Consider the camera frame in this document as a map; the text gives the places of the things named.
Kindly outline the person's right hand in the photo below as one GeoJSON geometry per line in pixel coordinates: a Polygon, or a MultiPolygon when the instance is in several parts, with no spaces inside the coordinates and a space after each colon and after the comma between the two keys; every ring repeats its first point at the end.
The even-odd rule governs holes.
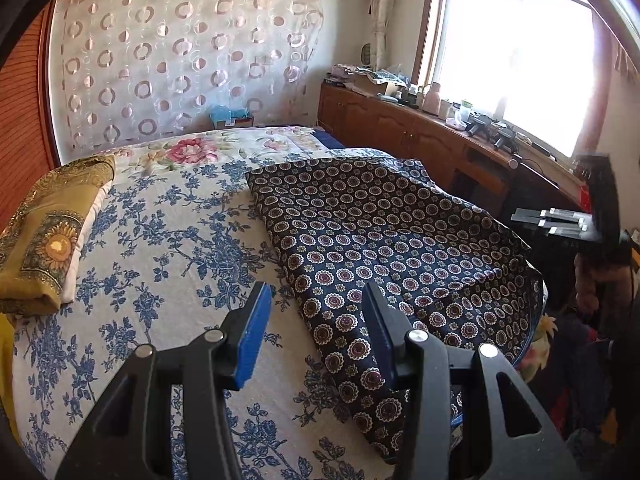
{"type": "Polygon", "coordinates": [[[601,339],[613,339],[624,328],[634,296],[629,266],[596,266],[587,257],[574,259],[576,307],[588,321],[597,321],[601,339]]]}

